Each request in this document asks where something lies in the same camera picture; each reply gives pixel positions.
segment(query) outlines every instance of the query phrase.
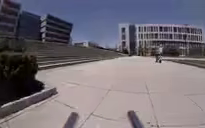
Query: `white building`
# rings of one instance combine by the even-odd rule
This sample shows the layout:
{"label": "white building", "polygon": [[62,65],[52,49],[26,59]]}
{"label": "white building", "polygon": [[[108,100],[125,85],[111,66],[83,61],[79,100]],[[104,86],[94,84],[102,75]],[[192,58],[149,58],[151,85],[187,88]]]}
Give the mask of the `white building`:
{"label": "white building", "polygon": [[130,54],[151,55],[156,47],[175,48],[179,54],[202,55],[204,31],[192,25],[119,24],[120,49]]}

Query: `modern building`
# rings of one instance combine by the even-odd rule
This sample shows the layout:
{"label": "modern building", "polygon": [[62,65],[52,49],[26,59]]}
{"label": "modern building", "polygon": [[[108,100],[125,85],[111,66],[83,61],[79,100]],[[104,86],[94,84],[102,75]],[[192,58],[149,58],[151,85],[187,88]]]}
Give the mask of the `modern building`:
{"label": "modern building", "polygon": [[100,47],[97,43],[94,43],[94,42],[91,42],[91,41],[85,41],[85,42],[74,43],[74,46],[92,47],[92,48],[98,48],[98,47]]}
{"label": "modern building", "polygon": [[120,51],[152,55],[160,45],[164,53],[176,50],[179,55],[202,55],[204,31],[192,25],[119,24]]}
{"label": "modern building", "polygon": [[10,0],[0,0],[0,34],[15,36],[21,5]]}
{"label": "modern building", "polygon": [[24,39],[40,40],[41,17],[33,13],[22,11],[19,17],[17,36]]}
{"label": "modern building", "polygon": [[73,24],[52,15],[41,17],[41,38],[43,42],[68,44]]}

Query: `ledge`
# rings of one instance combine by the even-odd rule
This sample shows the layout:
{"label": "ledge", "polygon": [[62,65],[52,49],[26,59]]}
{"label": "ledge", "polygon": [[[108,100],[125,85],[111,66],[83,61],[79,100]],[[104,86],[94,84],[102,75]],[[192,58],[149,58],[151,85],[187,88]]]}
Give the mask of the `ledge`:
{"label": "ledge", "polygon": [[53,95],[57,94],[55,87],[45,88],[41,92],[35,93],[31,96],[21,98],[19,100],[7,103],[0,107],[0,119],[23,110],[33,104],[36,104],[42,100],[45,100]]}

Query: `curb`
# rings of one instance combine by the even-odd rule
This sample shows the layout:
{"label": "curb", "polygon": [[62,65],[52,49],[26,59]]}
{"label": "curb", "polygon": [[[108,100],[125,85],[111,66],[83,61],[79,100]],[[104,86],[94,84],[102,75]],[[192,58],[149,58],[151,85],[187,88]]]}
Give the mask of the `curb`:
{"label": "curb", "polygon": [[21,98],[19,100],[7,103],[0,107],[0,119],[23,110],[33,104],[36,104],[42,100],[45,100],[53,95],[57,94],[55,87],[46,88],[41,92],[35,93],[31,96]]}
{"label": "curb", "polygon": [[205,65],[203,65],[203,64],[196,64],[196,63],[191,63],[191,62],[182,62],[182,61],[179,61],[179,60],[165,60],[165,61],[171,61],[171,62],[175,62],[175,63],[179,63],[179,64],[185,64],[185,65],[190,65],[190,66],[195,66],[195,67],[198,67],[198,68],[205,69]]}

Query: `sky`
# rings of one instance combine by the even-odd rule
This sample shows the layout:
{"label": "sky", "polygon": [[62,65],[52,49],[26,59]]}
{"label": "sky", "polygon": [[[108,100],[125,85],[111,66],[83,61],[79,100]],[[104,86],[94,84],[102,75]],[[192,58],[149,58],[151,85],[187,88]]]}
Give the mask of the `sky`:
{"label": "sky", "polygon": [[72,22],[73,42],[118,43],[118,24],[191,24],[205,30],[205,0],[14,0],[38,15]]}

